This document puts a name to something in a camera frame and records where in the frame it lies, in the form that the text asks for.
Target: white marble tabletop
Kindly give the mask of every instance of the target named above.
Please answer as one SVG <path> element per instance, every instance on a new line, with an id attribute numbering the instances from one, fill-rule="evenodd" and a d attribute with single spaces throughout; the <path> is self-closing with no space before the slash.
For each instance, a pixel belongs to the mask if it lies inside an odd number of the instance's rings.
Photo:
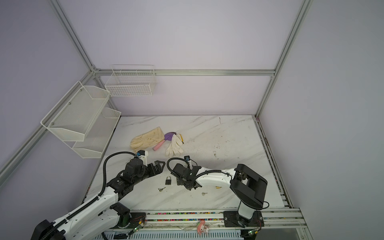
<path id="1" fill-rule="evenodd" d="M 199 166 L 229 169 L 239 163 L 247 165 L 268 181 L 265 201 L 270 203 L 270 208 L 284 207 L 251 115 L 121 117 L 104 159 L 115 152 L 132 151 L 129 147 L 132 138 L 156 127 L 161 127 L 164 133 L 180 133 L 184 140 L 181 157 L 189 155 Z M 156 160 L 167 162 L 165 150 L 169 144 L 166 141 L 157 151 L 147 148 L 148 163 Z M 109 159 L 107 182 L 125 169 L 131 158 L 131 155 L 120 154 Z M 177 160 L 171 162 L 171 168 L 176 163 Z M 171 176 L 171 185 L 165 185 L 167 176 Z M 95 196 L 101 190 L 102 183 L 103 164 L 96 173 L 86 199 Z M 159 192 L 158 188 L 163 187 L 166 188 Z M 229 188 L 224 187 L 217 189 L 215 186 L 206 186 L 189 191 L 177 185 L 176 178 L 165 166 L 162 174 L 138 183 L 120 202 L 131 210 L 192 210 L 233 209 L 238 207 L 240 200 Z"/>

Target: black padlock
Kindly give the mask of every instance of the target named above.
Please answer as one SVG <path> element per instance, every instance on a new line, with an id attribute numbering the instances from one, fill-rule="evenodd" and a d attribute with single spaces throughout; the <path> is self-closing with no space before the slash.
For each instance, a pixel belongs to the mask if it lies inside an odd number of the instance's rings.
<path id="1" fill-rule="evenodd" d="M 166 179 L 166 185 L 170 185 L 170 176 L 168 176 L 167 179 Z"/>

